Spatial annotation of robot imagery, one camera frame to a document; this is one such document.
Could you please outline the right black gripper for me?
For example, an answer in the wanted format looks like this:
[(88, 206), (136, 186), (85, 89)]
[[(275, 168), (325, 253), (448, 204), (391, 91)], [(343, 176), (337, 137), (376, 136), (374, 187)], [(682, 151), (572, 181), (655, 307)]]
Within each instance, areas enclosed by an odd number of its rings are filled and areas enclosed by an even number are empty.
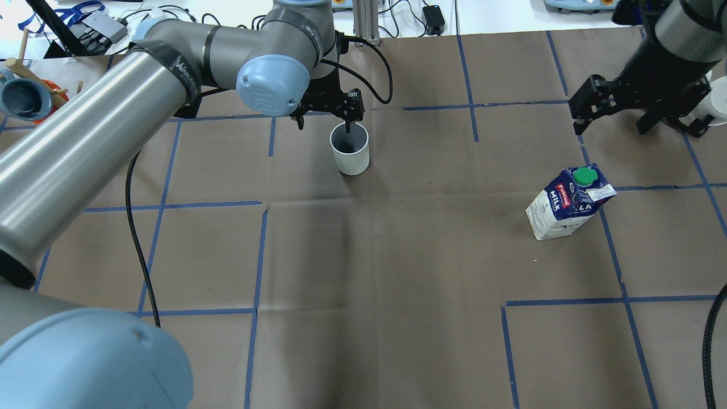
[(582, 136), (587, 123), (623, 110), (641, 109), (636, 122), (639, 135), (646, 135), (667, 118), (681, 118), (707, 96), (711, 86), (707, 74), (712, 63), (644, 68), (608, 80), (590, 75), (569, 99), (574, 132)]

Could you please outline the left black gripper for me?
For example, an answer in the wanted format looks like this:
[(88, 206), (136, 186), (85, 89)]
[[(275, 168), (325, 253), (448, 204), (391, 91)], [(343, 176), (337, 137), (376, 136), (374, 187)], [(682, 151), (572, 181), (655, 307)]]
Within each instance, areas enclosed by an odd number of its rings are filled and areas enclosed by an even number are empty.
[(350, 134), (353, 124), (364, 119), (362, 91), (359, 88), (343, 91), (338, 77), (316, 78), (289, 117), (299, 130), (304, 130), (304, 116), (310, 112), (334, 115), (344, 122), (345, 134)]

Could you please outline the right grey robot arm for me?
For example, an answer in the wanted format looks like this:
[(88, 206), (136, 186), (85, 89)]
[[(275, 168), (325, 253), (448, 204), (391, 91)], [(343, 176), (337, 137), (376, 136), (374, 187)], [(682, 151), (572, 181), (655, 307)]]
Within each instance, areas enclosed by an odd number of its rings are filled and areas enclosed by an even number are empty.
[(660, 10), (649, 1), (629, 1), (646, 34), (614, 80), (589, 76), (569, 99), (574, 132), (581, 135), (595, 120), (640, 109), (641, 135), (660, 122), (701, 137), (714, 116), (688, 126), (680, 119), (711, 92), (707, 73), (725, 58), (725, 2), (671, 1)]

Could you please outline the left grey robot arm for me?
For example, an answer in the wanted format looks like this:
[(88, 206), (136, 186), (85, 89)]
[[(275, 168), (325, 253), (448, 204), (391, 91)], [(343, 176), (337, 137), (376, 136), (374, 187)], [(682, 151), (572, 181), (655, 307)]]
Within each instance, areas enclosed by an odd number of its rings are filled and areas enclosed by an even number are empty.
[(330, 1), (275, 1), (260, 30), (141, 22), (93, 86), (2, 153), (2, 407), (187, 408), (180, 343), (132, 314), (33, 293), (35, 262), (202, 86), (301, 119), (335, 51)]

